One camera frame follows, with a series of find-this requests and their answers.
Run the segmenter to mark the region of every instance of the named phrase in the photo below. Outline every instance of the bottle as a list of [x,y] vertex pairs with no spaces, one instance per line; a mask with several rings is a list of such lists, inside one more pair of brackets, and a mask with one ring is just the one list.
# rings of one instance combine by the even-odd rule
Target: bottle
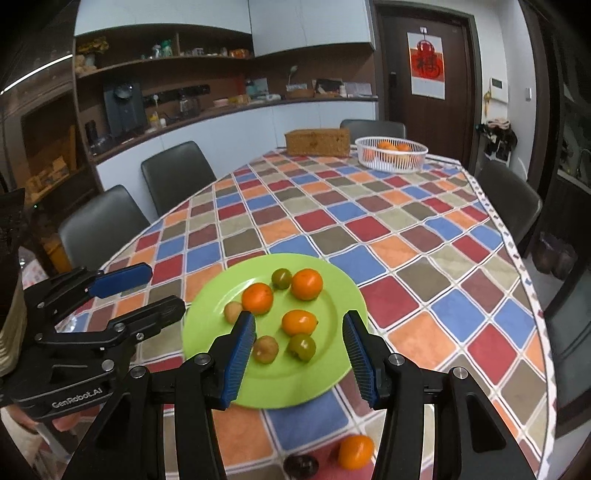
[[178,106],[181,110],[181,116],[187,116],[189,114],[189,99],[185,95],[184,90],[181,90],[180,92]]
[[150,115],[150,127],[159,129],[160,128],[160,119],[158,118],[158,112],[153,112]]

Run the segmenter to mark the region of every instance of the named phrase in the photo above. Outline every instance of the green tomato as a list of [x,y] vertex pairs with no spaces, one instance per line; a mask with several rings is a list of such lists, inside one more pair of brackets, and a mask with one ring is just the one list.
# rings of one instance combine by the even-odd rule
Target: green tomato
[[279,290],[285,290],[291,285],[291,272],[286,268],[275,270],[271,276],[271,282]]
[[303,362],[309,362],[316,353],[316,342],[310,335],[298,333],[291,337],[287,349]]

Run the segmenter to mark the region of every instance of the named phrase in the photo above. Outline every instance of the table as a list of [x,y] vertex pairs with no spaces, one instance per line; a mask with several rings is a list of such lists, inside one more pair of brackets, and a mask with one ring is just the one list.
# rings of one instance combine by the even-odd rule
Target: table
[[[146,262],[150,285],[77,312],[77,329],[171,294],[187,304],[225,268],[258,255],[297,252],[330,261],[359,286],[373,330],[424,368],[465,367],[545,478],[554,442],[556,385],[543,314],[513,240],[476,180],[458,163],[428,160],[390,175],[351,158],[270,152],[199,192],[118,253],[107,269]],[[138,345],[151,371],[183,361],[181,322]],[[235,480],[283,479],[286,455],[310,451],[316,479],[369,479],[372,465],[340,471],[326,460],[339,439],[379,445],[384,412],[371,411],[352,372],[327,393],[281,410],[214,412]],[[434,414],[425,407],[423,475],[431,478]],[[177,471],[174,411],[165,412],[166,468]]]

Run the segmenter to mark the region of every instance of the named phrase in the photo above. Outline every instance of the green plate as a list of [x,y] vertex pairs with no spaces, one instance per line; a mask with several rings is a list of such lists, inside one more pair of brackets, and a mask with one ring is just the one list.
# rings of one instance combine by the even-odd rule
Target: green plate
[[[234,265],[208,282],[193,300],[184,322],[183,350],[186,358],[207,352],[213,340],[230,332],[223,317],[229,301],[240,301],[242,292],[255,282],[271,284],[278,268],[295,274],[313,268],[322,275],[324,290],[312,301],[301,301],[288,290],[274,292],[273,307],[256,317],[256,334],[271,335],[279,343],[279,354],[269,365],[250,358],[235,403],[253,408],[283,408],[311,400],[336,385],[351,369],[343,343],[343,315],[357,310],[367,325],[367,308],[351,278],[334,265],[308,255],[272,254]],[[314,313],[318,327],[312,334],[316,354],[304,363],[286,351],[289,337],[281,329],[281,318],[289,310]]]

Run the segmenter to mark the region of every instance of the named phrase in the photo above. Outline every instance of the kitchen counter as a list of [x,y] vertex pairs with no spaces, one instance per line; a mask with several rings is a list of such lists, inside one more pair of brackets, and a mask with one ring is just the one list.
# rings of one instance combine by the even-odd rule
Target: kitchen counter
[[293,103],[314,103],[314,102],[377,102],[378,97],[363,97],[363,98],[343,98],[343,97],[333,97],[333,98],[298,98],[298,99],[286,99],[286,100],[275,100],[272,102],[263,102],[263,103],[250,103],[248,105],[228,105],[219,108],[208,108],[201,112],[198,116],[186,118],[183,120],[179,120],[175,123],[167,125],[164,128],[160,128],[155,132],[150,132],[146,134],[139,135],[138,137],[132,138],[124,143],[117,145],[116,147],[111,148],[109,151],[95,155],[90,160],[95,165],[99,165],[100,163],[108,160],[109,158],[128,150],[142,142],[146,142],[151,138],[158,137],[162,134],[167,132],[171,132],[178,128],[186,127],[191,124],[195,124],[198,122],[202,122],[204,120],[217,118],[220,116],[231,115],[237,112],[243,112],[247,110],[253,110],[257,108],[264,108],[269,106],[276,106],[276,105],[290,105]]
[[217,179],[254,158],[285,148],[285,134],[300,128],[338,128],[347,118],[376,119],[377,99],[297,99],[210,109],[134,138],[94,164],[104,190],[123,185],[148,220],[157,218],[141,164],[185,142],[195,142]]

